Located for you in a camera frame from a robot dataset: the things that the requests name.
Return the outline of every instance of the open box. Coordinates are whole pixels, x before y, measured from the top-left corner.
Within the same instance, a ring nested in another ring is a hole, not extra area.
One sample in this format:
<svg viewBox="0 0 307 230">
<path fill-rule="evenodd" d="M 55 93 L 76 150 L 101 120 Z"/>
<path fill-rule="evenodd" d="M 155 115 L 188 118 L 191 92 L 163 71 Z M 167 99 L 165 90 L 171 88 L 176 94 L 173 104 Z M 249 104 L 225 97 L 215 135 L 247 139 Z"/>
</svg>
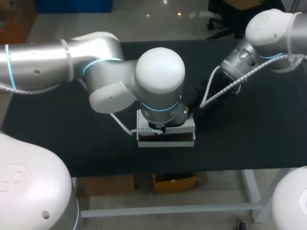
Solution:
<svg viewBox="0 0 307 230">
<path fill-rule="evenodd" d="M 137 128 L 150 129 L 148 121 L 141 111 L 137 111 Z M 165 128 L 164 135 L 153 133 L 137 132 L 136 140 L 138 147 L 193 147 L 195 143 L 195 123 L 193 117 L 189 117 L 186 122 L 179 127 Z"/>
</svg>

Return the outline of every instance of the white metal table frame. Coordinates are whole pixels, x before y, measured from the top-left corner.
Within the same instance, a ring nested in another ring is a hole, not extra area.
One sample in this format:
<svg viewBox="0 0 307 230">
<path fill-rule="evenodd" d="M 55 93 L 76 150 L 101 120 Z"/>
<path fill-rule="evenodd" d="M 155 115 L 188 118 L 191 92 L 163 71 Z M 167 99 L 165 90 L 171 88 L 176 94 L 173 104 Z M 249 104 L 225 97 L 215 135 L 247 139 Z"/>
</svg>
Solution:
<svg viewBox="0 0 307 230">
<path fill-rule="evenodd" d="M 216 204 L 216 205 L 188 205 L 188 206 L 165 206 L 165 207 L 134 207 L 134 208 L 115 208 L 101 210 L 81 211 L 82 218 L 94 217 L 113 217 L 147 214 L 166 214 L 166 213 L 190 213 L 190 212 L 216 212 L 216 211 L 242 211 L 252 210 L 252 217 L 255 223 L 263 222 L 271 212 L 272 196 L 280 180 L 291 171 L 290 168 L 280 169 L 273 182 L 261 198 L 257 182 L 252 169 L 241 170 L 245 189 L 248 194 L 249 203 L 239 204 Z"/>
</svg>

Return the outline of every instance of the white box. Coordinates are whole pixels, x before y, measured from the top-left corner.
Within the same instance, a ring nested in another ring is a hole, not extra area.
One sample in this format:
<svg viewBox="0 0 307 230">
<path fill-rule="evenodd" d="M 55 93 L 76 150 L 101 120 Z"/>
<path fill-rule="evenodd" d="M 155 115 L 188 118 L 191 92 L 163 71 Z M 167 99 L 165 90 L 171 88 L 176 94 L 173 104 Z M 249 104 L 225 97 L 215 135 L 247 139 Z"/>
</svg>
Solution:
<svg viewBox="0 0 307 230">
<path fill-rule="evenodd" d="M 148 121 L 144 118 L 140 110 L 137 111 L 137 128 L 150 129 L 148 126 Z M 165 133 L 170 135 L 176 134 L 178 137 L 180 137 L 180 135 L 187 136 L 190 134 L 191 137 L 189 141 L 142 141 L 142 137 L 149 139 L 155 136 L 155 134 L 148 132 L 137 132 L 136 140 L 138 142 L 138 147 L 193 147 L 195 143 L 195 123 L 193 117 L 191 116 L 188 118 L 182 126 L 165 128 Z"/>
</svg>

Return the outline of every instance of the cardboard box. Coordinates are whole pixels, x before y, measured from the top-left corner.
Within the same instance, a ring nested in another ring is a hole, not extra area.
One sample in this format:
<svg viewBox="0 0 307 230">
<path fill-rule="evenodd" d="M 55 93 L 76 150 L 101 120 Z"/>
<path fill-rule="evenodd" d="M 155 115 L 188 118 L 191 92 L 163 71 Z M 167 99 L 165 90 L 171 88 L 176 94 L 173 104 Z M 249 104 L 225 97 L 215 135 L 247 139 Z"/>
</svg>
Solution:
<svg viewBox="0 0 307 230">
<path fill-rule="evenodd" d="M 25 42 L 37 17 L 34 0 L 0 2 L 0 44 Z"/>
<path fill-rule="evenodd" d="M 224 0 L 227 4 L 238 10 L 247 10 L 256 6 L 260 6 L 263 0 Z"/>
<path fill-rule="evenodd" d="M 156 193 L 187 192 L 195 188 L 196 176 L 194 173 L 185 174 L 153 174 L 153 188 Z"/>
<path fill-rule="evenodd" d="M 76 190 L 80 210 L 89 210 L 92 196 L 132 193 L 134 179 L 133 175 L 82 177 L 77 179 Z"/>
</svg>

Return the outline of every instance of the screw hole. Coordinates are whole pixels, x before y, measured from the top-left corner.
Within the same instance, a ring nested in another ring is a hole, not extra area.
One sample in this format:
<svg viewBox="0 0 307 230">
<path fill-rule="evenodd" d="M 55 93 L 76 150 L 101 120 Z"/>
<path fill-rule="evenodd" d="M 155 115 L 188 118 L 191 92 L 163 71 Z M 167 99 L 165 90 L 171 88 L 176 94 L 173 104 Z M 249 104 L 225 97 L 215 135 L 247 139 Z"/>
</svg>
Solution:
<svg viewBox="0 0 307 230">
<path fill-rule="evenodd" d="M 38 69 L 34 70 L 35 75 L 40 75 L 40 71 Z"/>
<path fill-rule="evenodd" d="M 42 211 L 42 217 L 43 217 L 44 219 L 49 219 L 49 218 L 50 218 L 49 212 L 47 212 L 47 211 Z"/>
</svg>

